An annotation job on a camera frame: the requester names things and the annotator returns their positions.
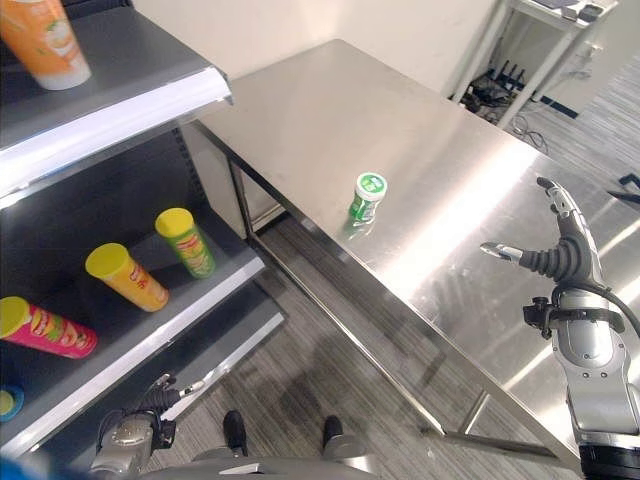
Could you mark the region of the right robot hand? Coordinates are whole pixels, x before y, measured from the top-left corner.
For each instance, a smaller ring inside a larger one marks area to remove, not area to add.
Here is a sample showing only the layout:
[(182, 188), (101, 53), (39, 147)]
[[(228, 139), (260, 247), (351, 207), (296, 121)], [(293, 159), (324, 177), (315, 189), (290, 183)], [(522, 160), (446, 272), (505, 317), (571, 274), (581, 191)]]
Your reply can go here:
[(554, 180), (538, 177), (537, 184), (551, 200), (559, 240), (547, 250), (523, 250), (496, 242), (484, 242), (480, 249), (493, 257), (546, 276), (557, 285), (603, 287), (602, 267), (589, 225), (571, 194)]

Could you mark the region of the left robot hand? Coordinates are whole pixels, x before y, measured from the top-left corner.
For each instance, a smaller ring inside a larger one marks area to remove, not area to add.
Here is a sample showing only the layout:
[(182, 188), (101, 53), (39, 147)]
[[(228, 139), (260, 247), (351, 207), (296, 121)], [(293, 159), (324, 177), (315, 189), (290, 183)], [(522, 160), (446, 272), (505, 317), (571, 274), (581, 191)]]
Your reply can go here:
[(135, 409), (161, 415), (180, 400), (199, 392), (205, 386), (204, 380), (197, 380), (182, 389), (176, 389), (173, 387), (175, 381), (176, 377), (169, 373), (161, 375), (142, 395)]

